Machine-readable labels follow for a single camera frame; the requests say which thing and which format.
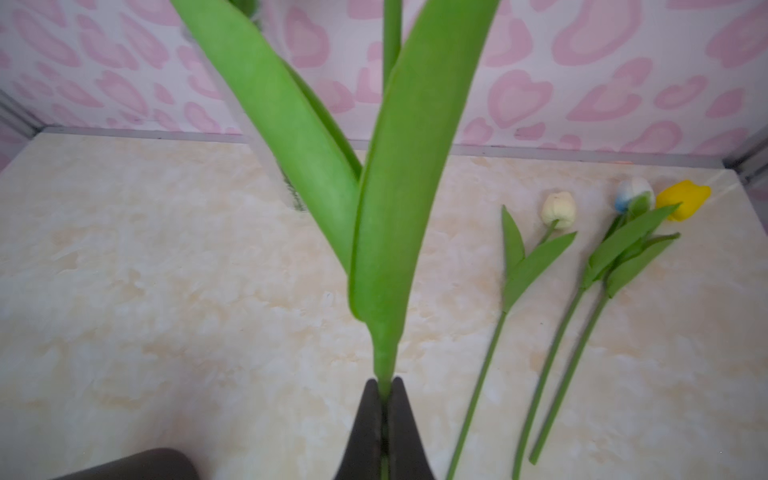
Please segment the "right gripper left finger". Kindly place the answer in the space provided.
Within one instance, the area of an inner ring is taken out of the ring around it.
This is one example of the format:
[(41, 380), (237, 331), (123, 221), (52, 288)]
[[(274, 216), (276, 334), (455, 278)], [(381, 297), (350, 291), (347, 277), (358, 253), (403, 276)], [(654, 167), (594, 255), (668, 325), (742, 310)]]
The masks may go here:
[(378, 383), (369, 379), (335, 480), (379, 480), (382, 472), (383, 406)]

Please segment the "corner aluminium post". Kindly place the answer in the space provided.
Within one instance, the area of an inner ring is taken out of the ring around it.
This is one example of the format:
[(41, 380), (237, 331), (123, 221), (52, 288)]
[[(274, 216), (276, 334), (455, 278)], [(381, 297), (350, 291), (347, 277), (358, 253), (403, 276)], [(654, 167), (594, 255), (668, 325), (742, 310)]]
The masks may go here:
[(5, 91), (0, 92), (0, 107), (1, 124), (25, 139), (34, 138), (46, 128), (46, 124), (40, 118)]
[(767, 127), (751, 135), (723, 159), (723, 166), (736, 172), (744, 185), (760, 180), (767, 174)]

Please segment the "right corner aluminium post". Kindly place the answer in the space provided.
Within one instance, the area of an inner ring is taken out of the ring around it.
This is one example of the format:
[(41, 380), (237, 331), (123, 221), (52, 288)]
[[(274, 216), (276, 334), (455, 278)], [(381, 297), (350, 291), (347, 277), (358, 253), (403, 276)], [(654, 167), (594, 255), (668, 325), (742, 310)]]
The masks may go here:
[(751, 135), (723, 159), (723, 166), (736, 172), (744, 185), (760, 180), (767, 174), (767, 127)]

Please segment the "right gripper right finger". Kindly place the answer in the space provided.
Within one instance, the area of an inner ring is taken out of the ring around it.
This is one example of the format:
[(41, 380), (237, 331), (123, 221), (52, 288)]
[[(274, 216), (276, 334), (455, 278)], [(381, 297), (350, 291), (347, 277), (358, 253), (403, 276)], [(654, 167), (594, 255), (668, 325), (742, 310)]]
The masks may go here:
[(383, 414), (383, 478), (434, 480), (401, 377), (391, 383)]

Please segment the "left corner aluminium post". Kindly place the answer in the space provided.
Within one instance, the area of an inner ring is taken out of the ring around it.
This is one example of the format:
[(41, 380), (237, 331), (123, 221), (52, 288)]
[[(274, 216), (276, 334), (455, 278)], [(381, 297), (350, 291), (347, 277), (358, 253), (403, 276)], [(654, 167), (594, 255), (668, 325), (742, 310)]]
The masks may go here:
[(1, 124), (25, 139), (34, 138), (46, 128), (46, 124), (40, 118), (5, 91), (0, 92), (0, 107)]

